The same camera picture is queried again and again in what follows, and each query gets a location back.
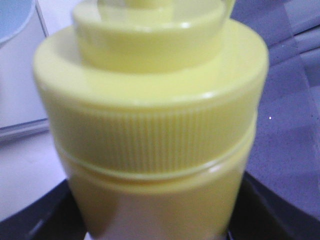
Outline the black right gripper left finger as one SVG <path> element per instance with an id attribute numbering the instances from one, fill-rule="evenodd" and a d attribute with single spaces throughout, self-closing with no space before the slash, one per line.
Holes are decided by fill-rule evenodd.
<path id="1" fill-rule="evenodd" d="M 0 222 L 2 240 L 83 240 L 86 234 L 87 229 L 66 180 Z"/>

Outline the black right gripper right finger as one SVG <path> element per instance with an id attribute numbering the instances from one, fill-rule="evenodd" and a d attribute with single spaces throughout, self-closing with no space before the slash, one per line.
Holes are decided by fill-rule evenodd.
<path id="1" fill-rule="evenodd" d="M 227 240 L 318 240 L 320 221 L 244 173 Z"/>

